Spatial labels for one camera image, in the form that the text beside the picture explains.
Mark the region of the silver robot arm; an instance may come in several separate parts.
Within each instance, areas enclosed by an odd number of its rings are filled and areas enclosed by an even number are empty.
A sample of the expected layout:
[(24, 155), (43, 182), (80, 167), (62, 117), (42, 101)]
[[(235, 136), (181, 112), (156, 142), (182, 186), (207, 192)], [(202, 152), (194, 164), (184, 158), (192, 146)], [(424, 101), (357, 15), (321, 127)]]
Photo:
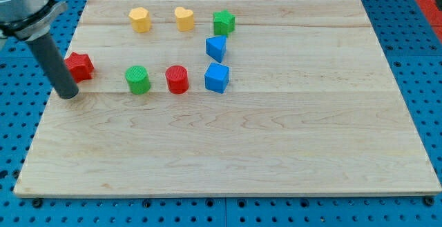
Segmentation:
[(47, 34), (51, 23), (67, 9), (65, 1), (1, 0), (1, 38), (34, 41)]

